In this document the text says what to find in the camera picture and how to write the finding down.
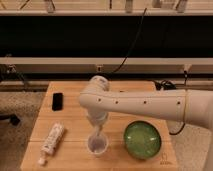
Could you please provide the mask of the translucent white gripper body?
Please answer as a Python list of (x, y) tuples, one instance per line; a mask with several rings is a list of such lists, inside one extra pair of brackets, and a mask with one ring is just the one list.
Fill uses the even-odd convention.
[(100, 134), (103, 129), (103, 125), (108, 119), (108, 114), (103, 114), (100, 117), (95, 117), (94, 115), (88, 114), (87, 119), (89, 120), (90, 124), (93, 126), (94, 132), (96, 134)]

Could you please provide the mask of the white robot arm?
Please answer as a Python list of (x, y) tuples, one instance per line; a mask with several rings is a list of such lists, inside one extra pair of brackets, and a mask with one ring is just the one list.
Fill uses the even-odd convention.
[(79, 104), (87, 110), (94, 126), (101, 127), (109, 112), (184, 122), (212, 132), (203, 171), (213, 171), (213, 91), (162, 90), (162, 91), (110, 91), (109, 81), (96, 75), (80, 92)]

